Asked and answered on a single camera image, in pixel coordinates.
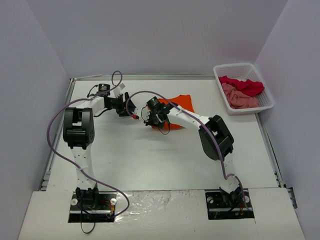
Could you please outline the orange t shirt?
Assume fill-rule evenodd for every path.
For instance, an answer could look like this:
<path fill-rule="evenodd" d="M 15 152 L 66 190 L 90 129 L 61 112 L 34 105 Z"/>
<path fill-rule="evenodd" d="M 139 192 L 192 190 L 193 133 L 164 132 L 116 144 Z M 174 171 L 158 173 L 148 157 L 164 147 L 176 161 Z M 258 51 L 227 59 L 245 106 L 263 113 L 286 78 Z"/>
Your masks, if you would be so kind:
<path fill-rule="evenodd" d="M 176 96 L 174 98 L 169 98 L 168 99 L 171 103 L 173 103 L 175 106 L 180 106 L 181 108 L 190 111 L 192 113 L 194 113 L 194 109 L 193 109 L 193 104 L 192 104 L 192 98 L 189 94 L 184 95 L 181 94 L 179 96 Z M 153 97 L 151 100 L 149 100 L 147 102 L 147 107 L 150 109 L 151 112 L 156 112 L 157 114 L 159 113 L 163 113 L 163 114 L 168 114 L 170 110 L 176 110 L 175 107 L 173 107 L 170 103 L 168 103 L 167 100 L 163 99 L 163 98 L 158 98 L 158 97 Z M 164 130 L 181 130 L 184 127 L 176 124 L 176 123 L 172 123 L 170 120 L 169 121 L 169 125 L 170 125 L 170 129 L 164 129 Z"/>

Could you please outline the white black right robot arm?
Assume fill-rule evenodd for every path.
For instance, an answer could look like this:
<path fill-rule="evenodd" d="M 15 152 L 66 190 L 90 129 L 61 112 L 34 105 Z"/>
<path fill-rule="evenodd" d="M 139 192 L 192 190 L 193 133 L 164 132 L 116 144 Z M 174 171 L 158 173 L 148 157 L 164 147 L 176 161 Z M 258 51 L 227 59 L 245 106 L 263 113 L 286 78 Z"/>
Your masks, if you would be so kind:
<path fill-rule="evenodd" d="M 201 116 L 173 102 L 160 102 L 157 97 L 150 99 L 146 106 L 147 113 L 141 114 L 146 117 L 146 125 L 162 129 L 167 123 L 198 132 L 205 155 L 221 164 L 219 190 L 222 202 L 229 207 L 238 203 L 242 190 L 233 163 L 234 138 L 224 120 L 219 115 Z"/>

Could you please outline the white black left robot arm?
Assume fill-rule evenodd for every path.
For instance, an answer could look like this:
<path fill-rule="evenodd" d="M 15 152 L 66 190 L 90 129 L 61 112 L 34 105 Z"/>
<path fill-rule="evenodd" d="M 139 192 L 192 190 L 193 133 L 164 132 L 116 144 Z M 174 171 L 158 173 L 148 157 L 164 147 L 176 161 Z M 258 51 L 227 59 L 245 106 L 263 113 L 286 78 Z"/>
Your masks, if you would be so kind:
<path fill-rule="evenodd" d="M 122 86 L 114 86 L 111 90 L 109 84 L 100 83 L 96 87 L 96 93 L 89 92 L 84 101 L 67 107 L 63 118 L 63 140 L 70 148 L 76 165 L 76 199 L 79 205 L 89 209 L 97 208 L 102 198 L 98 184 L 93 180 L 91 151 L 95 139 L 94 118 L 110 110 L 115 110 L 119 117 L 128 117 L 136 108 L 129 99 L 129 93 L 122 93 Z"/>

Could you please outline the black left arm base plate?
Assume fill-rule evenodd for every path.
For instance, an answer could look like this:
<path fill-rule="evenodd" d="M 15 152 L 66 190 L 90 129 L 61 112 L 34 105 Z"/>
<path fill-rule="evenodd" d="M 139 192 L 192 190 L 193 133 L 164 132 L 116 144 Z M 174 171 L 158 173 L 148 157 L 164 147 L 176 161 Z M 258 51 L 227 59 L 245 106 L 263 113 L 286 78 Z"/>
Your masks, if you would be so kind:
<path fill-rule="evenodd" d="M 72 194 L 68 223 L 113 223 L 117 194 L 115 192 L 99 192 L 94 201 Z"/>

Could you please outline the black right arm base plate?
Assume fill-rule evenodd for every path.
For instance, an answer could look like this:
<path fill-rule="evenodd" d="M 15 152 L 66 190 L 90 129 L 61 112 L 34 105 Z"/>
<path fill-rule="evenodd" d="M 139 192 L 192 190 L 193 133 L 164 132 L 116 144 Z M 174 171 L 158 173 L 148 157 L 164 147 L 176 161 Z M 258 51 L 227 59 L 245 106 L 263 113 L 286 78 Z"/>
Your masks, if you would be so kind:
<path fill-rule="evenodd" d="M 207 217 L 209 220 L 254 219 L 249 191 L 240 189 L 231 195 L 220 189 L 205 191 Z"/>

